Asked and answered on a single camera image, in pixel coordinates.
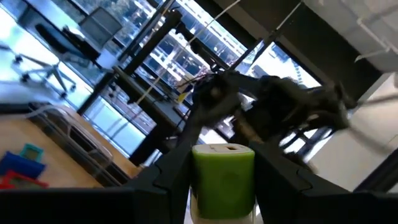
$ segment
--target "floor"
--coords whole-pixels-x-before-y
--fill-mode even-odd
[[[55,104],[68,105],[74,109],[78,108],[92,92],[92,87],[87,85],[74,71],[65,64],[60,64],[60,70],[64,74],[76,81],[76,91],[67,96],[66,100],[59,97],[61,86],[53,78],[47,83],[41,82],[41,75],[32,75],[32,81],[21,83],[19,81],[21,73],[26,70],[40,68],[40,66],[24,60],[20,65],[14,65],[15,54],[25,54],[46,63],[56,63],[57,57],[54,56],[46,47],[27,31],[20,28],[14,19],[7,12],[0,9],[0,44],[8,45],[11,51],[0,50],[0,102],[20,103],[27,101],[49,101]],[[104,100],[100,99],[87,112],[86,117],[93,125],[100,130],[107,130],[116,121],[121,122],[113,130],[117,130],[126,120]],[[132,124],[127,125],[111,141],[126,157],[129,157],[135,148],[145,138],[145,135],[135,128]]]

